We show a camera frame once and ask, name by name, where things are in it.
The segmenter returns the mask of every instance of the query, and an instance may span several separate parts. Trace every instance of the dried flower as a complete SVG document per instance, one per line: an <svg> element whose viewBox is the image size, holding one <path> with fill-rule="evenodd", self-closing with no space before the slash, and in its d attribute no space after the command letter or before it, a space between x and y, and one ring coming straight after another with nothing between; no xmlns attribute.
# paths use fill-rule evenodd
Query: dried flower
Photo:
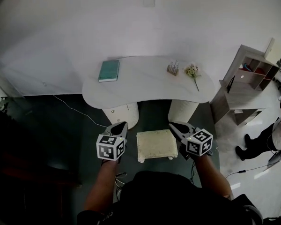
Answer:
<svg viewBox="0 0 281 225"><path fill-rule="evenodd" d="M196 78L197 78L198 76L200 76L200 75L198 75L198 71L199 71L199 68L198 68L198 66L196 66L196 64L195 64L194 62L192 62L189 66L187 66L187 67L185 68L185 73L186 73L189 77L191 77L191 78L194 79L195 84L196 84L196 86L197 86L197 89L198 89L198 91L199 91L199 88L198 88L198 85L197 85L197 82L196 82Z"/></svg>

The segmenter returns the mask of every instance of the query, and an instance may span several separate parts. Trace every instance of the sleeve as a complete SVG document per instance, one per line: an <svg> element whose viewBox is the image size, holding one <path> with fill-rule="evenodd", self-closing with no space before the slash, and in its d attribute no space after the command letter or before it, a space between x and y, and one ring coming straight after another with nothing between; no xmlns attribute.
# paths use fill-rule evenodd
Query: sleeve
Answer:
<svg viewBox="0 0 281 225"><path fill-rule="evenodd" d="M99 212L86 210L77 215L77 225L97 225L103 218Z"/></svg>

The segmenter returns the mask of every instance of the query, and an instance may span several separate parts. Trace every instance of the teal book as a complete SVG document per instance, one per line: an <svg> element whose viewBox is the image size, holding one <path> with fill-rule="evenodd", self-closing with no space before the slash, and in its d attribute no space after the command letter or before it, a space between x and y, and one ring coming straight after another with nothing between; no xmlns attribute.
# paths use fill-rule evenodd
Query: teal book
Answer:
<svg viewBox="0 0 281 225"><path fill-rule="evenodd" d="M99 82L116 81L118 79L119 60L104 61L99 74Z"/></svg>

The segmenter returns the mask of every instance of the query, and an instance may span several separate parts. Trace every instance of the bookshelf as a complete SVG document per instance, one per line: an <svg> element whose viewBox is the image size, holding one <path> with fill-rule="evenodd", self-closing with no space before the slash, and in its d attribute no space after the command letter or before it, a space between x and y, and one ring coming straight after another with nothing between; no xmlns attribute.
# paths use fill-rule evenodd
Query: bookshelf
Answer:
<svg viewBox="0 0 281 225"><path fill-rule="evenodd" d="M278 70L277 65L264 58L263 52L241 45L210 104L214 123L230 114L237 125L246 124L264 109L270 108L272 101L264 90ZM233 77L228 92L227 87Z"/></svg>

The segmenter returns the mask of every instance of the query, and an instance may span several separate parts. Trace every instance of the desk leg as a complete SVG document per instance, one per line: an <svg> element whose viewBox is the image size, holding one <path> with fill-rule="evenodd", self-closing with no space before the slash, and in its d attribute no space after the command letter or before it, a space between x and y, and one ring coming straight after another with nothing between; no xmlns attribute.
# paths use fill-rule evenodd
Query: desk leg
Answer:
<svg viewBox="0 0 281 225"><path fill-rule="evenodd" d="M188 122L198 105L198 103L193 102L172 100L168 114L168 120L170 122Z"/></svg>
<svg viewBox="0 0 281 225"><path fill-rule="evenodd" d="M102 110L112 124L123 121L128 122L128 129L133 128L140 117L137 103L129 103L119 107Z"/></svg>

